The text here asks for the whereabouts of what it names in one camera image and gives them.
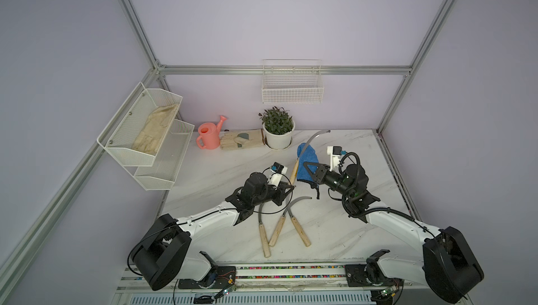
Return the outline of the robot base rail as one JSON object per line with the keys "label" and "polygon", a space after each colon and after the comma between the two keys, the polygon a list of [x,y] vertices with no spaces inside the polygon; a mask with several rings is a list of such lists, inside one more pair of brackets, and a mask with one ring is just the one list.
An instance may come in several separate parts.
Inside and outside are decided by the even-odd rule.
{"label": "robot base rail", "polygon": [[351,286],[342,262],[231,264],[209,289],[174,280],[153,291],[126,271],[112,304],[402,304],[404,291],[421,285],[391,281],[386,286]]}

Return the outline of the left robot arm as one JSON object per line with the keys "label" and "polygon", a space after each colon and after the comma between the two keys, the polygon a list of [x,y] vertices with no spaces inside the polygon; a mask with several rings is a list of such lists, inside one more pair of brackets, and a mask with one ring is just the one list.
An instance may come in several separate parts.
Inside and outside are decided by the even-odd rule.
{"label": "left robot arm", "polygon": [[185,218],[163,214],[127,255],[127,267],[144,278],[153,291],[161,290],[176,277],[203,281],[215,269],[211,257],[197,247],[204,237],[239,225],[272,202],[281,206],[295,187],[287,176],[252,173],[242,187],[205,212]]}

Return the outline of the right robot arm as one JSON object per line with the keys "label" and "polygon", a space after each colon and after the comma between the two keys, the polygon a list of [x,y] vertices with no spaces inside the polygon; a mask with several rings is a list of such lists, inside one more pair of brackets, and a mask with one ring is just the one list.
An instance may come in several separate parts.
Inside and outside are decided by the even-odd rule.
{"label": "right robot arm", "polygon": [[426,225],[410,215],[386,206],[367,190],[368,177],[359,164],[345,171],[305,162],[313,182],[326,185],[341,195],[349,218],[381,228],[412,247],[416,255],[405,258],[389,249],[380,249],[367,258],[361,273],[352,273],[369,285],[382,285],[399,279],[427,285],[444,302],[455,304],[485,277],[464,235],[454,227]]}

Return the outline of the blue fluffy rag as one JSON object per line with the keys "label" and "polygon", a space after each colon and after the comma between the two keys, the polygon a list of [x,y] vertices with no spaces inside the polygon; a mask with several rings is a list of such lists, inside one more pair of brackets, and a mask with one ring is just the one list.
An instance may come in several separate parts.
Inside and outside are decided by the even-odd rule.
{"label": "blue fluffy rag", "polygon": [[301,143],[297,149],[297,155],[299,156],[298,170],[296,180],[310,185],[311,189],[318,187],[318,184],[313,180],[311,173],[317,170],[317,166],[308,165],[305,163],[318,163],[318,157],[312,146],[306,146],[306,143]]}

